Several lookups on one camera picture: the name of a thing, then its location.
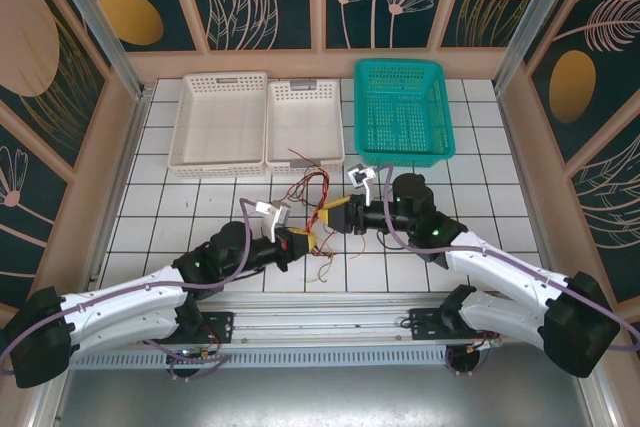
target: leaf illustration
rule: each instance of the leaf illustration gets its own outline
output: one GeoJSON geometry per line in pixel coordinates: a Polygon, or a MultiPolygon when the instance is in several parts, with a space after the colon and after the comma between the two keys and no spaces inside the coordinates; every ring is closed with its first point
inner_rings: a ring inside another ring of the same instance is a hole
{"type": "Polygon", "coordinates": [[[209,0],[207,38],[215,50],[253,50],[278,32],[277,0],[209,0]]]}
{"type": "Polygon", "coordinates": [[[617,188],[614,179],[636,165],[640,165],[640,136],[617,155],[585,165],[579,172],[578,181],[574,183],[578,196],[594,194],[598,189],[611,186],[617,188]]]}
{"type": "Polygon", "coordinates": [[[229,19],[220,0],[209,0],[207,38],[215,50],[224,50],[229,44],[229,19]]]}
{"type": "Polygon", "coordinates": [[[622,52],[640,34],[640,0],[605,0],[594,9],[587,25],[564,32],[553,40],[584,32],[591,50],[622,52]]]}
{"type": "Polygon", "coordinates": [[[255,50],[267,40],[267,49],[270,49],[278,32],[277,0],[250,0],[249,3],[252,10],[247,19],[247,40],[238,48],[255,50]]]}
{"type": "Polygon", "coordinates": [[[640,243],[640,136],[618,154],[583,167],[574,185],[598,247],[640,243]]]}

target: teal plastic basket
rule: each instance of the teal plastic basket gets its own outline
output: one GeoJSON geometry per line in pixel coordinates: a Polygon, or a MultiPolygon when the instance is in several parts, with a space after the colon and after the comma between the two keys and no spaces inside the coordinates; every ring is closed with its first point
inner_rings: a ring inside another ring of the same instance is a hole
{"type": "Polygon", "coordinates": [[[358,62],[355,147],[369,165],[431,167],[453,157],[442,67],[420,60],[358,62]]]}

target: tangled wires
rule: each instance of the tangled wires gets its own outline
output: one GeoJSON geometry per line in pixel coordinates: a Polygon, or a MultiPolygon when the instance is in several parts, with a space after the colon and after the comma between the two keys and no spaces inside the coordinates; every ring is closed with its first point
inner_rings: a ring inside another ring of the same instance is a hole
{"type": "MultiPolygon", "coordinates": [[[[305,174],[302,177],[302,179],[300,179],[298,182],[296,182],[291,187],[289,187],[289,190],[287,190],[287,193],[285,194],[285,196],[280,200],[281,201],[288,200],[290,202],[300,202],[302,205],[304,205],[307,208],[313,208],[313,213],[311,214],[311,217],[309,218],[309,221],[307,222],[304,228],[305,232],[310,234],[311,229],[318,221],[318,213],[320,212],[320,210],[322,210],[322,208],[327,202],[327,198],[329,197],[329,180],[330,180],[329,173],[325,169],[320,167],[318,164],[316,164],[313,160],[308,159],[307,157],[300,154],[299,152],[296,152],[295,150],[292,150],[292,149],[289,149],[289,151],[296,154],[301,159],[306,160],[307,162],[309,162],[310,165],[309,167],[307,167],[307,170],[305,171],[305,174]],[[316,177],[322,178],[322,192],[318,202],[313,203],[308,198],[308,191],[309,191],[309,185],[312,183],[313,179],[316,177]]],[[[329,269],[331,268],[331,265],[333,263],[333,255],[334,255],[333,252],[331,251],[331,249],[328,249],[328,248],[326,248],[325,250],[325,246],[332,235],[333,235],[333,232],[330,233],[329,236],[324,239],[324,241],[322,242],[322,244],[320,244],[320,246],[315,245],[310,252],[311,255],[315,257],[327,258],[327,262],[318,269],[318,278],[315,279],[315,280],[319,280],[320,282],[326,282],[326,280],[324,280],[323,277],[329,272],[329,269]]]]}

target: red wire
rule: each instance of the red wire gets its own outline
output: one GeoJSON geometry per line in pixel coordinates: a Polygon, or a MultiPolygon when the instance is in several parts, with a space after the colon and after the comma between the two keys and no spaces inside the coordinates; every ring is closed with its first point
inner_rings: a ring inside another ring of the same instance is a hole
{"type": "Polygon", "coordinates": [[[320,198],[320,201],[316,205],[316,208],[313,211],[313,214],[311,215],[311,219],[309,219],[309,222],[307,222],[307,225],[305,227],[305,231],[306,232],[311,232],[311,229],[313,228],[315,223],[318,221],[318,213],[320,212],[320,210],[322,210],[322,208],[324,207],[324,204],[327,201],[327,198],[329,197],[329,180],[330,180],[330,176],[329,176],[329,173],[326,170],[324,170],[322,167],[320,167],[318,164],[316,164],[313,160],[305,157],[300,152],[297,152],[297,151],[295,151],[293,149],[288,149],[288,150],[290,152],[296,154],[301,159],[306,160],[307,162],[309,162],[313,167],[318,169],[318,171],[317,172],[311,172],[311,173],[305,175],[299,182],[296,182],[295,184],[293,184],[289,188],[289,190],[287,190],[287,194],[285,195],[284,199],[281,199],[281,200],[285,200],[287,198],[291,198],[290,196],[292,195],[292,189],[293,189],[293,192],[295,192],[300,186],[304,185],[304,189],[301,191],[301,193],[297,197],[293,197],[295,200],[301,200],[300,196],[302,195],[302,193],[305,192],[305,191],[308,192],[308,190],[309,190],[309,183],[311,182],[311,179],[313,179],[316,176],[322,176],[322,196],[320,198]]]}
{"type": "Polygon", "coordinates": [[[220,339],[218,339],[216,334],[213,332],[213,329],[211,327],[209,327],[208,325],[203,325],[201,327],[201,330],[209,332],[209,335],[211,336],[211,339],[209,341],[209,347],[207,347],[207,350],[209,350],[209,348],[215,342],[216,343],[216,352],[218,352],[220,350],[220,339]]]}

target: white tile floor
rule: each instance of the white tile floor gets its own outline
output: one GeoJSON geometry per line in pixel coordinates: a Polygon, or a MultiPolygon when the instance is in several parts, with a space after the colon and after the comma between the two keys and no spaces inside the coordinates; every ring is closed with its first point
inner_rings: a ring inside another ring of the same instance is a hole
{"type": "MultiPolygon", "coordinates": [[[[489,81],[447,80],[457,154],[434,167],[416,168],[433,189],[439,210],[458,218],[488,242],[539,265],[531,224],[511,157],[511,150],[489,81]]],[[[125,198],[104,258],[101,287],[150,273],[188,249],[202,244],[229,220],[241,220],[237,199],[278,199],[297,176],[239,177],[237,179],[183,180],[166,167],[172,125],[180,94],[180,80],[158,82],[142,139],[135,156],[125,198]]],[[[347,157],[343,173],[331,176],[329,198],[354,192],[344,172],[362,162],[353,146],[353,80],[341,81],[342,119],[347,157]]],[[[394,176],[414,169],[394,169],[394,176]]],[[[309,189],[309,198],[320,186],[309,189]]],[[[303,226],[308,212],[293,205],[290,226],[303,226]]],[[[259,219],[251,219],[254,237],[259,219]]],[[[327,237],[316,225],[320,239],[327,237]]],[[[323,258],[307,256],[283,274],[275,266],[262,275],[235,282],[229,291],[244,292],[447,292],[466,276],[425,263],[413,254],[393,250],[396,243],[375,232],[333,235],[327,245],[336,253],[327,268],[323,258]]],[[[484,287],[470,280],[473,285],[484,287]]]]}

